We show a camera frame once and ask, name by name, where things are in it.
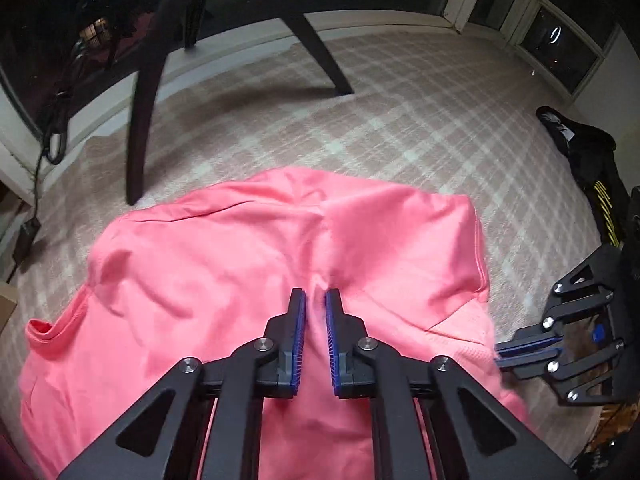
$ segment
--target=power cord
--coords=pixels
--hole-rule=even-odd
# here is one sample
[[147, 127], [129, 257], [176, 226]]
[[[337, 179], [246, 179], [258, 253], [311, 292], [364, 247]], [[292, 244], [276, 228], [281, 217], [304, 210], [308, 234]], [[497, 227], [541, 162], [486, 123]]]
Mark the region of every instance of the power cord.
[[43, 147], [38, 158], [38, 163], [36, 164], [36, 171], [33, 175], [33, 213], [31, 218], [20, 226], [18, 240], [14, 247], [14, 268], [11, 270], [9, 278], [6, 280], [7, 283], [11, 283], [18, 267], [20, 267], [22, 262], [27, 259], [29, 253], [31, 253], [31, 247], [33, 246], [33, 242], [41, 227], [40, 221], [38, 220], [38, 181], [40, 179], [40, 169], [42, 168], [42, 159], [45, 156], [45, 152], [46, 148]]
[[[52, 97], [50, 103], [50, 113], [47, 118], [47, 127], [42, 135], [40, 156], [36, 164], [36, 171], [33, 175], [33, 214], [24, 224], [20, 226], [18, 240], [14, 247], [14, 268], [9, 274], [7, 283], [10, 283], [20, 265], [31, 253], [33, 242], [42, 226], [38, 220], [38, 181], [42, 160], [46, 159], [53, 165], [62, 162], [66, 153], [66, 138], [68, 134], [70, 104], [74, 95], [75, 86], [82, 75], [84, 68], [84, 43], [79, 40], [74, 45], [69, 62], [63, 70], [62, 78], [58, 90]], [[58, 148], [56, 154], [51, 153], [51, 139], [58, 136]]]

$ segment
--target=lit window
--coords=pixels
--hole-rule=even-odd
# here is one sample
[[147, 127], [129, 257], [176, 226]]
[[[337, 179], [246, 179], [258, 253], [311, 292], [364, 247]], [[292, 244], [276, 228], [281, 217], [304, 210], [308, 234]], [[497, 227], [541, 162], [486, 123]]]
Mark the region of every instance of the lit window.
[[95, 20], [87, 28], [80, 31], [80, 37], [84, 43], [92, 48], [101, 46], [111, 39], [109, 34], [107, 20], [99, 18]]

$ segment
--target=window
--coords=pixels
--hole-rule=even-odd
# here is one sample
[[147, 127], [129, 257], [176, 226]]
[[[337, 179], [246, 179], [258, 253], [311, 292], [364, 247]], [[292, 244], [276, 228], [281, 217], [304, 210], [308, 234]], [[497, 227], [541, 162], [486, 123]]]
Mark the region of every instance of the window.
[[86, 45], [91, 48], [105, 44], [111, 39], [107, 28], [107, 21], [104, 18], [95, 20], [94, 23], [80, 31], [80, 37]]
[[522, 46], [574, 92], [598, 57], [548, 10], [540, 9]]
[[616, 21], [600, 0], [549, 0], [564, 11], [599, 46], [604, 47]]
[[616, 22], [601, 0], [532, 0], [530, 22], [522, 22], [514, 43], [554, 76], [569, 94], [576, 95], [585, 78], [605, 57]]
[[515, 0], [477, 0], [469, 22], [500, 30]]

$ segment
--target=yellow stripe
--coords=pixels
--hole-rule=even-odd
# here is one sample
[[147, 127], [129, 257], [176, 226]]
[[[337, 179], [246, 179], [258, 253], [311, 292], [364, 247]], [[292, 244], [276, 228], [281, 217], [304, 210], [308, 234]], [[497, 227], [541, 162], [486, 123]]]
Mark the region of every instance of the yellow stripe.
[[611, 203], [611, 200], [609, 199], [609, 195], [607, 194], [606, 191], [604, 192], [600, 192], [599, 195], [603, 195], [604, 194], [604, 199], [607, 201], [607, 203], [609, 203], [609, 207], [613, 209], [613, 204]]
[[609, 239], [611, 240], [611, 243], [617, 247], [619, 245], [619, 242], [618, 242], [618, 239], [616, 238], [616, 235], [613, 234], [613, 231], [611, 230], [611, 227], [609, 226], [609, 224], [607, 224], [607, 228], [609, 229]]
[[607, 190], [607, 186], [605, 186], [601, 181], [596, 180], [596, 185], [600, 188], [600, 190], [609, 197], [609, 191]]
[[600, 206], [602, 207], [604, 214], [607, 216], [609, 220], [611, 220], [611, 216], [609, 214], [609, 207], [607, 207], [607, 204], [604, 202], [604, 200], [600, 195], [598, 195], [598, 198], [600, 199]]
[[604, 213], [605, 223], [611, 234], [610, 238], [612, 238], [614, 245], [617, 247], [620, 242], [618, 241], [618, 237], [616, 236], [616, 228], [613, 226], [613, 221], [611, 220], [611, 216], [609, 215], [609, 211], [604, 202], [602, 202], [602, 212]]

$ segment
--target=black bag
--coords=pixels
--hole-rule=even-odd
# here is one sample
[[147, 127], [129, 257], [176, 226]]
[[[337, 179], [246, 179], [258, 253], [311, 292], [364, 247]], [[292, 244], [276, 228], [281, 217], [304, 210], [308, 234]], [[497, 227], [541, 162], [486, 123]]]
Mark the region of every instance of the black bag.
[[616, 141], [607, 132], [572, 121], [549, 106], [538, 108], [536, 115], [569, 159], [571, 173], [591, 205], [602, 243], [618, 247], [626, 237], [629, 193], [613, 157]]

